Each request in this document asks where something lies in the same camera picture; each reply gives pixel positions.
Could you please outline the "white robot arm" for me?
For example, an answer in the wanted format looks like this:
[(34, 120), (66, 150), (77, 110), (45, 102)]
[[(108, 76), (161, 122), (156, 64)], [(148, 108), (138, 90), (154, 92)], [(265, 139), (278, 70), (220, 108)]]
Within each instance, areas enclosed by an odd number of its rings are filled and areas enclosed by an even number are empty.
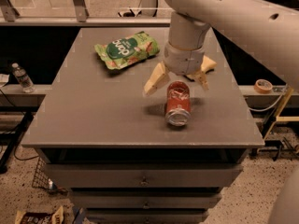
[(264, 0), (164, 0), (171, 15), (164, 58), (144, 86), (151, 95), (169, 74), (192, 76), (208, 88), (201, 64), (206, 32), (214, 28), (268, 70), (299, 89), (299, 13)]

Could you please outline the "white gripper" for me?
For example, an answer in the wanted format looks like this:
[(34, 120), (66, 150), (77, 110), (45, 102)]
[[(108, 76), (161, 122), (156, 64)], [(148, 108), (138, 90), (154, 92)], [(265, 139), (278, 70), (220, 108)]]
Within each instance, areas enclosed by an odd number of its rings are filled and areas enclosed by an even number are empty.
[(204, 49), (176, 49), (169, 42), (164, 47), (164, 63), (158, 63), (144, 86), (143, 92), (150, 96), (170, 81), (169, 71), (176, 75), (187, 75), (187, 78), (200, 84), (207, 91), (206, 74), (199, 70), (203, 62)]

